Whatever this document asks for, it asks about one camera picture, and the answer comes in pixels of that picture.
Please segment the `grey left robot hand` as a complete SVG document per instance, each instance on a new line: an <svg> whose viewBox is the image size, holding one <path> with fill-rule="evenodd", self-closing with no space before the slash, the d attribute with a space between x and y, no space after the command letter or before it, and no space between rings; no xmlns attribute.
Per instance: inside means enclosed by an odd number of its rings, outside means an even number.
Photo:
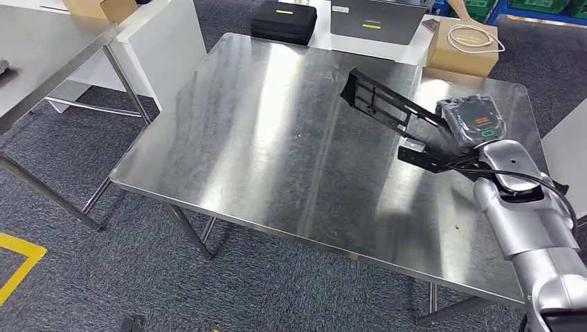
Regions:
<svg viewBox="0 0 587 332"><path fill-rule="evenodd" d="M142 315L128 314L125 315L121 326L120 332L144 332L146 318Z"/></svg>

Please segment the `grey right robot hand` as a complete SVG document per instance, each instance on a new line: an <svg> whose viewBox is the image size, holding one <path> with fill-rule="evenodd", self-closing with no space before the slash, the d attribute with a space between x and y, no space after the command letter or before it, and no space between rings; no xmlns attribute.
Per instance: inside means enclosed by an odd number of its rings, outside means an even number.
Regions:
<svg viewBox="0 0 587 332"><path fill-rule="evenodd" d="M494 99L487 94L440 100L435 114L446 122L440 129L443 137L461 152L500 140L507 133Z"/></svg>

